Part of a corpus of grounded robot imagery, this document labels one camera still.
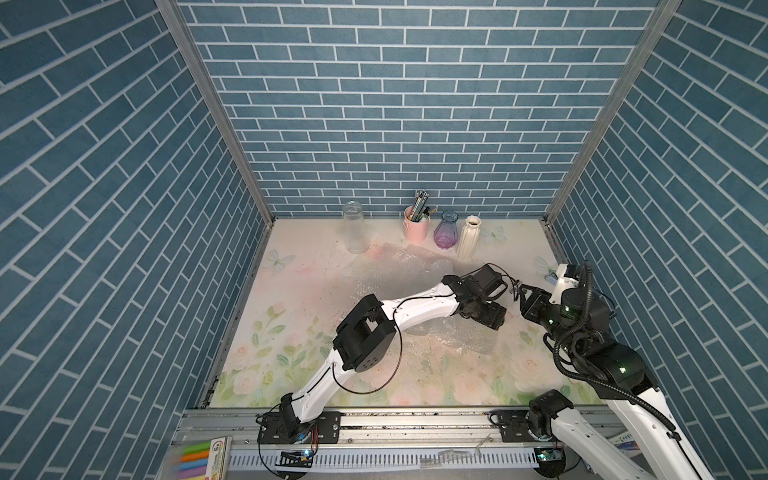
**blue brick wallpaper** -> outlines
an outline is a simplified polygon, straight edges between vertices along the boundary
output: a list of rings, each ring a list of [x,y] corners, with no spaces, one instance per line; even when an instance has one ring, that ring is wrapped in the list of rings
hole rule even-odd
[[[277,215],[540,217],[656,2],[180,3]]]
[[[768,472],[768,2],[683,0],[557,220],[718,478]]]
[[[0,2],[0,478],[145,478],[263,221],[153,0]]]

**colored chalk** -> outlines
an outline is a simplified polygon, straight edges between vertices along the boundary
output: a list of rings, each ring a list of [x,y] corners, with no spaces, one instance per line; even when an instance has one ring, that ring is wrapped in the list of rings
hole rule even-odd
[[[188,455],[190,453],[198,453],[210,448],[210,441],[205,443],[198,443],[197,445],[191,445],[181,451],[182,455]]]
[[[190,453],[183,457],[181,457],[182,462],[192,462],[193,460],[200,460],[201,458],[208,458],[208,455],[210,454],[210,450],[206,450],[205,452],[198,452],[198,453]]]
[[[183,480],[185,478],[195,478],[201,475],[205,476],[205,465],[202,467],[190,468],[189,470],[182,470],[181,472],[178,472],[177,478]]]
[[[200,460],[195,460],[193,462],[182,463],[179,465],[179,470],[189,470],[190,468],[204,467],[205,465],[208,465],[208,459],[201,458]]]

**bubble wrap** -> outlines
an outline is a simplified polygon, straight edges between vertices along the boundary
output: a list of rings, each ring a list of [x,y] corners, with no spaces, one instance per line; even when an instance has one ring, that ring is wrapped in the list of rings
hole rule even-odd
[[[379,300],[394,300],[427,290],[444,275],[464,275],[481,265],[410,245],[405,249],[384,244],[374,256],[357,257],[347,268],[352,280],[349,298],[353,304],[369,293]],[[465,349],[490,354],[498,332],[459,315],[427,320],[404,331],[414,336],[430,335],[458,352]]]

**pink pen holder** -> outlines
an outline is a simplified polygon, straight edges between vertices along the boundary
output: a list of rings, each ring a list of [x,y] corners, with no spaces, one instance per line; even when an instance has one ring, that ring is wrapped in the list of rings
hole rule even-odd
[[[413,210],[413,207],[406,208],[406,218],[402,221],[402,232],[410,243],[421,243],[427,237],[429,217],[422,218],[420,222],[412,222],[408,220],[411,210]]]

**purple glass vase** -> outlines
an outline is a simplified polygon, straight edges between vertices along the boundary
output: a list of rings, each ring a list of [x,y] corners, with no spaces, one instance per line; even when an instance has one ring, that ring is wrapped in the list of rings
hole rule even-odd
[[[458,228],[456,221],[458,215],[456,212],[447,210],[442,213],[442,221],[435,229],[435,245],[447,250],[458,242]]]

